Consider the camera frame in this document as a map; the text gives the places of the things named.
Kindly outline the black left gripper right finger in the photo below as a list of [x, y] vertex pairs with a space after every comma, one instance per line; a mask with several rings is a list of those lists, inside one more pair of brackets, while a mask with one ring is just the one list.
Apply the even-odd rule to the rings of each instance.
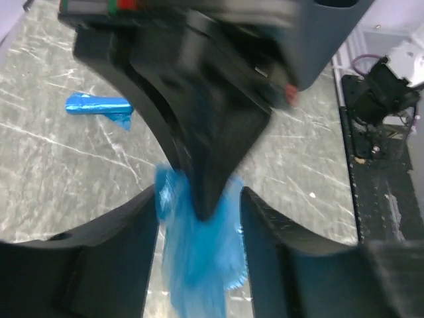
[[349, 246], [271, 208], [240, 199], [255, 317], [422, 317], [423, 243]]

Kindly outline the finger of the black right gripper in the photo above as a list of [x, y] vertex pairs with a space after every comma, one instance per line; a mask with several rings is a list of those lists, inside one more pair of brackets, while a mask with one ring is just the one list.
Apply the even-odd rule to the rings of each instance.
[[188, 150], [191, 200], [197, 218], [212, 217], [228, 179], [270, 122], [271, 109], [254, 87], [250, 61], [222, 24], [194, 14], [180, 65], [192, 90]]
[[180, 65], [187, 34], [187, 28], [79, 28], [73, 54], [130, 102], [172, 167], [190, 174], [192, 90]]

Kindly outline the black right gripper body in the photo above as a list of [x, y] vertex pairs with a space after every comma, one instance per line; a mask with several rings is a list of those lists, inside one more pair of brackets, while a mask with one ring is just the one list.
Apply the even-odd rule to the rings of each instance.
[[191, 13], [199, 13], [223, 25], [229, 40], [247, 60], [263, 64], [275, 61], [284, 77], [272, 91], [289, 105], [297, 97], [297, 79], [269, 27], [288, 25], [294, 6], [289, 1], [61, 1], [58, 19], [70, 28], [119, 30], [182, 28]]

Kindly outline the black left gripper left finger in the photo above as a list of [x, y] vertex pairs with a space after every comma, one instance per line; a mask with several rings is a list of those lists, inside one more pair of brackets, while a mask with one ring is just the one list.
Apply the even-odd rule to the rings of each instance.
[[1, 243], [2, 317], [141, 317], [158, 221], [154, 190], [47, 240]]

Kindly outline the blue detached trash bag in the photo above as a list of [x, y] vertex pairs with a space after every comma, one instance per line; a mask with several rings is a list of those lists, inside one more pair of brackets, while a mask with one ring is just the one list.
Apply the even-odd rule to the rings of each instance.
[[162, 279], [179, 317], [226, 317], [226, 292], [247, 279], [240, 221], [243, 186], [232, 177], [214, 216], [200, 221], [186, 176], [166, 166], [156, 169], [156, 216], [165, 229]]

